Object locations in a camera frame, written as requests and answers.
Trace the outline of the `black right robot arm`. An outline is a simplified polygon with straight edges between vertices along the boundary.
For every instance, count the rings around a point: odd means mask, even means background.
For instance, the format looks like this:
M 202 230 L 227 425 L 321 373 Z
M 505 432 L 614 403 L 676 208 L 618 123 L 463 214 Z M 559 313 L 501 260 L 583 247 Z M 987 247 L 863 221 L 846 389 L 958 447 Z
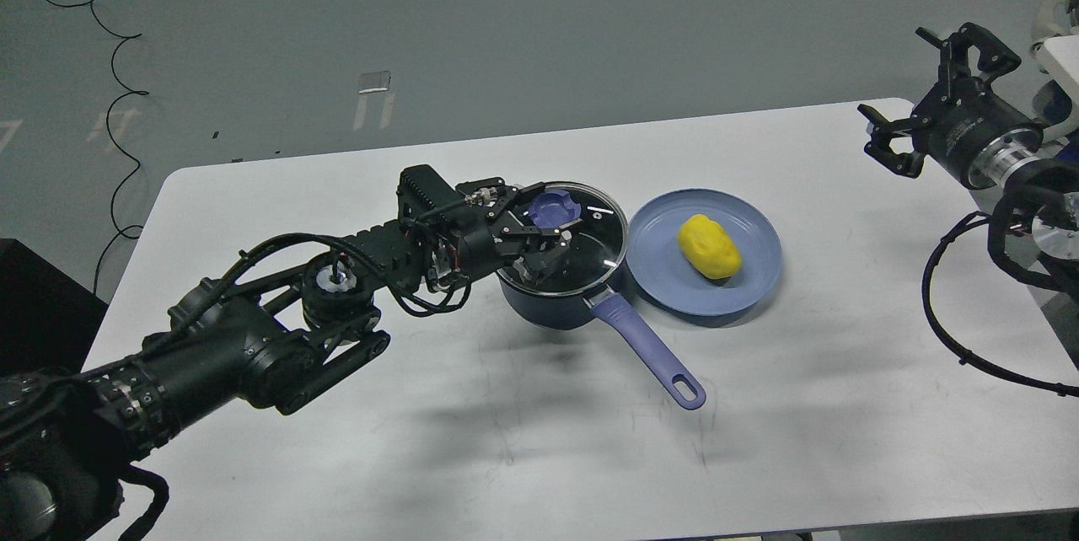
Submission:
M 968 190 L 1001 188 L 991 213 L 964 216 L 931 252 L 921 271 L 921 310 L 961 365 L 1075 398 L 1076 386 L 1010 371 L 979 356 L 935 316 L 931 296 L 937 265 L 957 238 L 979 227 L 986 230 L 991 262 L 1005 275 L 1076 299 L 1076 165 L 1041 157 L 1044 126 L 994 92 L 995 80 L 1020 67 L 1017 53 L 975 23 L 964 23 L 945 37 L 925 27 L 915 33 L 939 53 L 934 84 L 904 119 L 890 120 L 870 104 L 859 104 L 868 119 L 864 153 L 906 179 L 917 179 L 926 158 L 932 158 Z

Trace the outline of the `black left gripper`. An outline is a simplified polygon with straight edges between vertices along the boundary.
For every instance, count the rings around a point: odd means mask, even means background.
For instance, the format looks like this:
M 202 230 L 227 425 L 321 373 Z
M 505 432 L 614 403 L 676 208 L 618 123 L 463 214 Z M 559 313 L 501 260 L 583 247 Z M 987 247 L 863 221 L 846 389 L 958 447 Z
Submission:
M 508 189 L 486 212 L 455 202 L 427 214 L 427 225 L 456 253 L 455 268 L 473 282 L 497 272 L 509 282 L 540 285 L 562 273 L 574 245 L 571 226 L 582 221 L 582 195 L 568 182 Z

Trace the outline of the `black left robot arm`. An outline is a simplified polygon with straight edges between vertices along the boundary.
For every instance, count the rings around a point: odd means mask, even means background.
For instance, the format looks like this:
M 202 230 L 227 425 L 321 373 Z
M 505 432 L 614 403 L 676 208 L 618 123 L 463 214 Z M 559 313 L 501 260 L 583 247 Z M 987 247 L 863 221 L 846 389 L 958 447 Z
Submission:
M 268 238 L 169 310 L 170 327 L 88 371 L 3 376 L 4 540 L 85 540 L 115 519 L 122 486 L 152 499 L 121 533 L 142 540 L 169 501 L 137 462 L 232 398 L 290 415 L 385 352 L 375 292 L 412 317 L 461 309 L 473 283 L 524 265 L 550 276 L 571 224 L 543 228 L 544 186 L 450 186 L 427 165 L 400 174 L 398 215 L 360 233 Z

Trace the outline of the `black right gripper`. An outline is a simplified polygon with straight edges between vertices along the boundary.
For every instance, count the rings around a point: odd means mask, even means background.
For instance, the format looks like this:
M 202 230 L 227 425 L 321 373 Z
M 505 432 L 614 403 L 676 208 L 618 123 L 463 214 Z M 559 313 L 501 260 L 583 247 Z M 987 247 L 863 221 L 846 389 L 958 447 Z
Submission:
M 969 190 L 1001 184 L 1001 172 L 986 170 L 998 150 L 1017 145 L 1037 152 L 1044 140 L 1027 114 L 993 92 L 994 81 L 1020 68 L 1020 55 L 971 22 L 947 37 L 926 27 L 915 33 L 939 51 L 937 82 L 902 120 L 890 121 L 870 104 L 859 104 L 868 119 L 863 152 L 906 179 L 921 176 L 928 154 Z M 909 139 L 912 149 L 898 152 L 897 139 Z

